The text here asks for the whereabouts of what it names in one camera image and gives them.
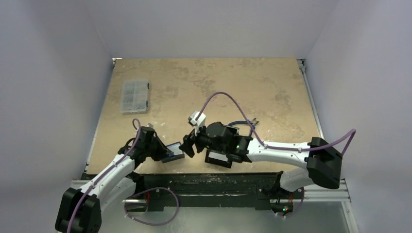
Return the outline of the blue card holder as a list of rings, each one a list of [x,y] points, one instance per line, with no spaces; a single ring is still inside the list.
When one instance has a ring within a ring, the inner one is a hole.
[[[173,144],[167,145],[167,149],[169,149],[170,152],[174,152],[175,157],[173,161],[185,158],[184,153],[179,149],[180,145],[181,142],[175,142]]]

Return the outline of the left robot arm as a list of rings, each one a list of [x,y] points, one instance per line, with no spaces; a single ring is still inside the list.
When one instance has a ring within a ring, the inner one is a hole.
[[[152,191],[143,175],[134,170],[150,157],[160,161],[170,150],[153,128],[140,127],[137,136],[120,148],[112,162],[96,177],[75,189],[67,189],[60,203],[55,229],[61,233],[97,233],[103,212],[125,198],[138,199]]]

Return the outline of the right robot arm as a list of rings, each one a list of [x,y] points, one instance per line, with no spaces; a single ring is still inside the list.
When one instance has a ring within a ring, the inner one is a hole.
[[[230,162],[275,162],[295,166],[294,170],[283,172],[273,184],[273,192],[280,198],[307,185],[328,189],[340,186],[343,155],[319,137],[303,143],[260,142],[257,138],[240,135],[237,127],[214,122],[193,128],[183,137],[179,148],[189,157],[207,149],[224,155]]]

